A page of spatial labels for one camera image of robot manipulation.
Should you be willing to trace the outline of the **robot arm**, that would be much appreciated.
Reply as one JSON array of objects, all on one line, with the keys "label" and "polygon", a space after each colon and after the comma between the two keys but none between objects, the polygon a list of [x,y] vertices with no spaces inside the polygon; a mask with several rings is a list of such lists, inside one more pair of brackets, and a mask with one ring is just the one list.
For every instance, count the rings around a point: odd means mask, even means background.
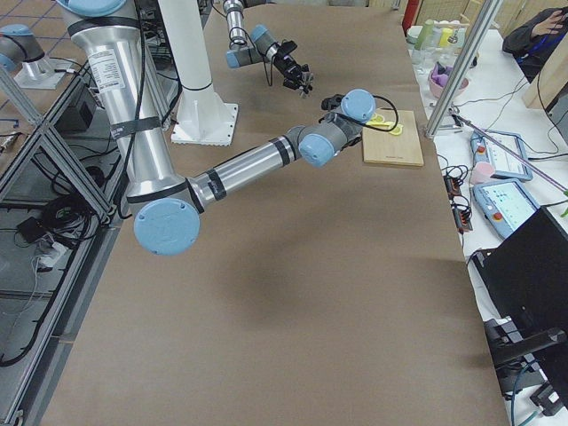
[{"label": "robot arm", "polygon": [[229,68],[240,68],[256,63],[264,64],[266,80],[272,85],[272,71],[276,68],[283,76],[283,86],[306,97],[312,91],[313,73],[308,64],[298,63],[292,53],[297,48],[293,40],[278,41],[262,24],[248,32],[244,26],[244,10],[268,4],[268,1],[222,1],[227,23],[229,50],[225,59]]},{"label": "robot arm", "polygon": [[373,94],[349,91],[330,99],[317,123],[293,127],[190,177],[181,169],[181,145],[228,146],[238,115],[238,106],[224,102],[214,89],[196,3],[159,4],[180,84],[172,131],[165,130],[150,91],[138,4],[63,1],[59,6],[71,40],[87,57],[123,159],[133,232],[152,254],[175,256],[189,249],[200,233],[202,213],[229,193],[296,160],[327,164],[360,140],[375,112]]}]

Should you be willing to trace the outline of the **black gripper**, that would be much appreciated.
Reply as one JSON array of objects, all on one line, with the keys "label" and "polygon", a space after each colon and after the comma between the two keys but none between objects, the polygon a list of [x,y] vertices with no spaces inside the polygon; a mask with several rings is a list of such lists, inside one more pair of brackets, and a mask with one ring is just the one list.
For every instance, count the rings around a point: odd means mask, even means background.
[{"label": "black gripper", "polygon": [[291,56],[277,58],[277,69],[284,77],[283,86],[305,94],[305,87],[311,87],[313,73],[307,64],[299,65]]}]

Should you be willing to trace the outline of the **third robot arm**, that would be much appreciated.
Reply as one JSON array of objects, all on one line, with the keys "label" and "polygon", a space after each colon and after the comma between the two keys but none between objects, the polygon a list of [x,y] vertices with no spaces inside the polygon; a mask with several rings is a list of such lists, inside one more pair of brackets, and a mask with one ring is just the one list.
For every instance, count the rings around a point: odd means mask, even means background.
[{"label": "third robot arm", "polygon": [[1,66],[8,72],[21,70],[14,80],[22,89],[55,90],[66,74],[58,72],[30,28],[23,24],[1,27]]}]

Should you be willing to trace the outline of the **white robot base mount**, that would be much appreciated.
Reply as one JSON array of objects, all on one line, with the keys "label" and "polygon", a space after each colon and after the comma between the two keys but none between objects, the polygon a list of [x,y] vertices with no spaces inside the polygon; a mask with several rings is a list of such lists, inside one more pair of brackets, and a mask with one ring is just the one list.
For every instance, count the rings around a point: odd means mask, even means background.
[{"label": "white robot base mount", "polygon": [[197,3],[163,0],[159,7],[182,86],[172,141],[229,146],[239,107],[215,91]]}]

